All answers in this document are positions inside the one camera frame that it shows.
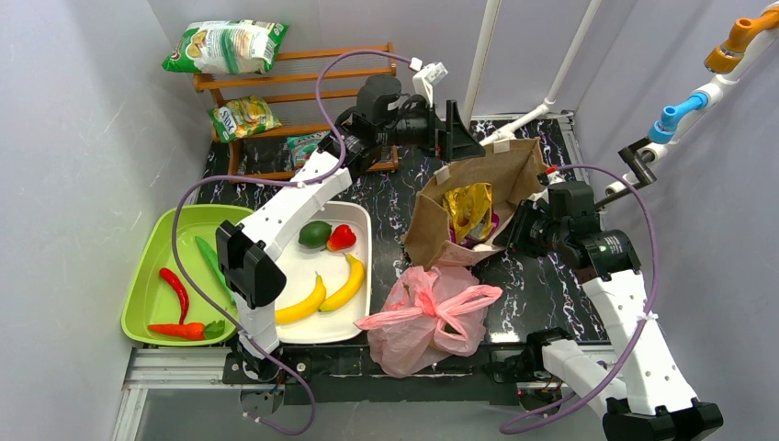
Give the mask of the yellow Lays chips bag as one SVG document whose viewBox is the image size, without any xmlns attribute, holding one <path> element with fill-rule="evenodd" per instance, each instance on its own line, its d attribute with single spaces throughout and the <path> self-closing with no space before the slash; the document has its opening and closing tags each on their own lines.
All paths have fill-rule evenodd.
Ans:
<svg viewBox="0 0 779 441">
<path fill-rule="evenodd" d="M 444 193 L 442 206 L 460 241 L 468 231 L 493 213 L 492 185 L 485 182 L 454 188 Z"/>
</svg>

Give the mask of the brown burlap tote bag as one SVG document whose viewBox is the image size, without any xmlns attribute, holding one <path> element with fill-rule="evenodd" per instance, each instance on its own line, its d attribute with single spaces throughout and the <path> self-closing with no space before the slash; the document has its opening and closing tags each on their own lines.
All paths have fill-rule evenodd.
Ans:
<svg viewBox="0 0 779 441">
<path fill-rule="evenodd" d="M 401 237 L 414 266 L 474 266 L 504 251 L 497 244 L 497 235 L 507 230 L 522 200 L 543 190 L 536 176 L 548 165 L 539 138 L 498 141 L 487 145 L 485 152 L 483 157 L 443 166 L 416 194 L 409 230 Z M 485 242 L 467 248 L 450 238 L 445 193 L 480 183 L 491 186 L 492 207 L 499 223 Z"/>
</svg>

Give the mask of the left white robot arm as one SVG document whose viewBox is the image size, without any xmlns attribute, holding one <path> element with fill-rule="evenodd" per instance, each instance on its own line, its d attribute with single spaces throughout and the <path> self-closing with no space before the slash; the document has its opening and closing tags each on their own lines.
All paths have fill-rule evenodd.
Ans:
<svg viewBox="0 0 779 441">
<path fill-rule="evenodd" d="M 469 133 L 454 100 L 440 119 L 420 94 L 401 97 L 401 82 L 388 74 L 368 77 L 354 106 L 318 144 L 302 169 L 258 211 L 216 231 L 220 271 L 234 293 L 243 349 L 264 359 L 279 339 L 273 309 L 288 278 L 277 259 L 295 233 L 327 201 L 378 162 L 391 146 L 416 146 L 445 162 L 481 157 L 485 150 Z"/>
</svg>

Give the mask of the pink plastic grocery bag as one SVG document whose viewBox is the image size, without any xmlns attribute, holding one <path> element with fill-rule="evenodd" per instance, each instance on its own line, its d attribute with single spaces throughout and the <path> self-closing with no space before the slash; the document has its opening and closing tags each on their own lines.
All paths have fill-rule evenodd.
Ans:
<svg viewBox="0 0 779 441">
<path fill-rule="evenodd" d="M 409 377 L 450 356 L 476 353 L 488 308 L 503 289 L 481 284 L 461 266 L 414 266 L 393 285 L 377 313 L 355 321 L 382 371 Z"/>
</svg>

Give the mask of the purple grape candy packet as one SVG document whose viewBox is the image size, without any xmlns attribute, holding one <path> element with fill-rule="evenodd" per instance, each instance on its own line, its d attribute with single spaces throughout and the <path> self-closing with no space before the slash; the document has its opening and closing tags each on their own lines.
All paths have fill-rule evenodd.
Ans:
<svg viewBox="0 0 779 441">
<path fill-rule="evenodd" d="M 481 220 L 474 228 L 468 231 L 460 241 L 457 240 L 457 235 L 454 229 L 449 227 L 449 240 L 459 246 L 471 249 L 477 244 L 486 242 L 494 233 L 499 224 L 500 218 L 494 211 L 490 216 L 490 220 L 487 220 L 487 218 Z"/>
</svg>

